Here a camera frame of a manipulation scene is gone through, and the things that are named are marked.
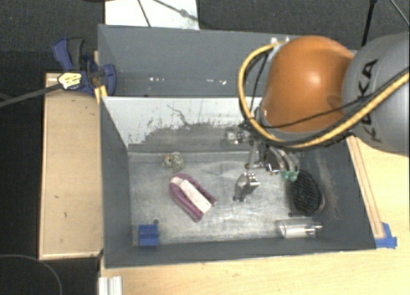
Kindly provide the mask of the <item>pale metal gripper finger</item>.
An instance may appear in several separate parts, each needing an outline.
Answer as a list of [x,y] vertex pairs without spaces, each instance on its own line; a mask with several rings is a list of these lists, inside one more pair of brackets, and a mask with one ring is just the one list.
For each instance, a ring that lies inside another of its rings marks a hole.
[[245,201],[246,196],[252,194],[259,186],[260,182],[254,173],[242,173],[235,183],[233,200],[241,202]]
[[245,138],[244,132],[238,126],[229,126],[225,129],[225,139],[231,144],[241,144]]

